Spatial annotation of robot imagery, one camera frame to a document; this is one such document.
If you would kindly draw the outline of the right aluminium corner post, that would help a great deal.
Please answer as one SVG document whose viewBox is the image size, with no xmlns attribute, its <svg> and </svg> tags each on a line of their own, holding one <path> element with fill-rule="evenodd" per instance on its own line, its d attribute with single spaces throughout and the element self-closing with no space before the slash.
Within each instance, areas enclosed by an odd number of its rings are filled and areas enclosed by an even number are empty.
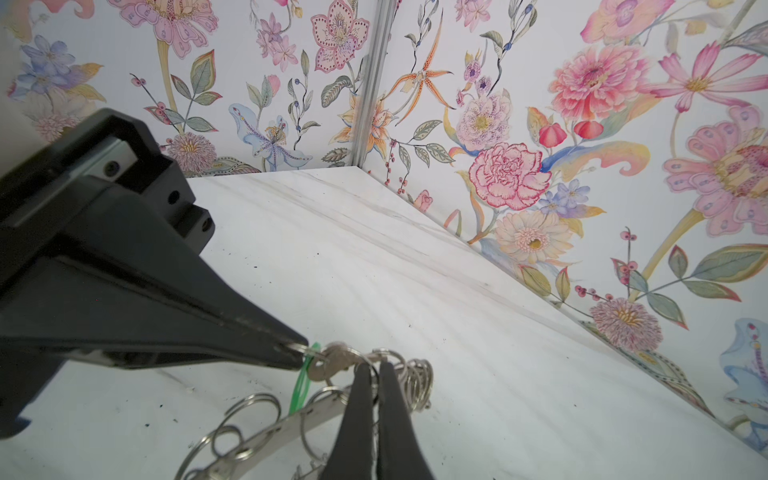
<svg viewBox="0 0 768 480">
<path fill-rule="evenodd" d="M 355 123 L 351 137 L 351 165 L 361 167 L 367 157 L 368 138 L 373 127 L 377 105 L 377 91 L 383 75 L 387 44 L 398 7 L 397 0 L 377 2 L 373 37 L 368 62 L 364 69 L 362 92 L 355 110 Z"/>
</svg>

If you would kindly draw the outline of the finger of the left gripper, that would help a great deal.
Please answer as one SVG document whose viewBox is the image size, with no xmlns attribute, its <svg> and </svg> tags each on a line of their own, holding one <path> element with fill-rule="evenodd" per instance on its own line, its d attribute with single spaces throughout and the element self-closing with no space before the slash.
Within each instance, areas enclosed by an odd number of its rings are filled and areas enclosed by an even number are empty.
<svg viewBox="0 0 768 480">
<path fill-rule="evenodd" d="M 59 340 L 59 354 L 70 360 L 124 370 L 155 369 L 203 363 L 230 362 L 296 370 L 308 348 L 304 337 L 238 337 L 208 344 L 119 342 L 67 338 Z"/>
</svg>

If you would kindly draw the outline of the green key tag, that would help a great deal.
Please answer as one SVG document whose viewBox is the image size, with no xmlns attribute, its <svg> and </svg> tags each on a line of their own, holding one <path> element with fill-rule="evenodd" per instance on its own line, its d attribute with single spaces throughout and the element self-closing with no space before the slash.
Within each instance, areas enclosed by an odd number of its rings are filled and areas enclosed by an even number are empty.
<svg viewBox="0 0 768 480">
<path fill-rule="evenodd" d="M 320 352 L 321 345 L 315 342 L 309 347 L 309 352 L 304 354 L 304 362 L 299 370 L 294 389 L 291 395 L 289 414 L 293 415 L 301 410 L 307 401 L 311 380 L 308 377 L 308 369 L 311 362 Z"/>
</svg>

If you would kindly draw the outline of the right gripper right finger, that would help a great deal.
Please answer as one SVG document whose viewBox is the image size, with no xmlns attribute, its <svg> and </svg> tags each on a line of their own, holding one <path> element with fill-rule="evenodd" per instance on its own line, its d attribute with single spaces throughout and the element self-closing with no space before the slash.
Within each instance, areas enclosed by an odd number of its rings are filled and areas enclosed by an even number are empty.
<svg viewBox="0 0 768 480">
<path fill-rule="evenodd" d="M 382 480 L 434 480 L 420 448 L 394 365 L 384 361 L 378 382 L 378 457 Z"/>
</svg>

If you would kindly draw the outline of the small silver key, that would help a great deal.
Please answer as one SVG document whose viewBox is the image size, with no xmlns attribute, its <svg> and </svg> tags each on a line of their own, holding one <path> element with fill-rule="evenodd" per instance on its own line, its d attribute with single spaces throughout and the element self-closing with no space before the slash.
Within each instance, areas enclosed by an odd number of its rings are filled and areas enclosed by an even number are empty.
<svg viewBox="0 0 768 480">
<path fill-rule="evenodd" d="M 310 361 L 307 377 L 310 381 L 331 385 L 332 378 L 336 374 L 367 362 L 365 356 L 357 350 L 345 343 L 335 342 L 329 344 Z"/>
</svg>

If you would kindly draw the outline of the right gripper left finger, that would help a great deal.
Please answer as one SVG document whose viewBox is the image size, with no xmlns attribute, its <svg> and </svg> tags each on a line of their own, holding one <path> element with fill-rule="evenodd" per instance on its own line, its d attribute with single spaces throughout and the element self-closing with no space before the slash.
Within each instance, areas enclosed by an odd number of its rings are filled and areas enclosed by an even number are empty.
<svg viewBox="0 0 768 480">
<path fill-rule="evenodd" d="M 372 368 L 355 369 L 348 404 L 320 480 L 371 480 L 373 474 Z"/>
</svg>

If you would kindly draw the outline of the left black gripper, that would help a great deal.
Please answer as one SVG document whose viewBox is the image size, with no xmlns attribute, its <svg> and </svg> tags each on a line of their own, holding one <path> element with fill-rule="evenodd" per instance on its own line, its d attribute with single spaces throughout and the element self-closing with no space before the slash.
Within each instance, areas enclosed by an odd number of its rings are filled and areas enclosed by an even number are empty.
<svg viewBox="0 0 768 480">
<path fill-rule="evenodd" d="M 1 182 L 1 434 L 70 359 L 151 368 L 169 343 L 303 337 L 200 257 L 212 238 L 179 165 L 105 109 Z"/>
</svg>

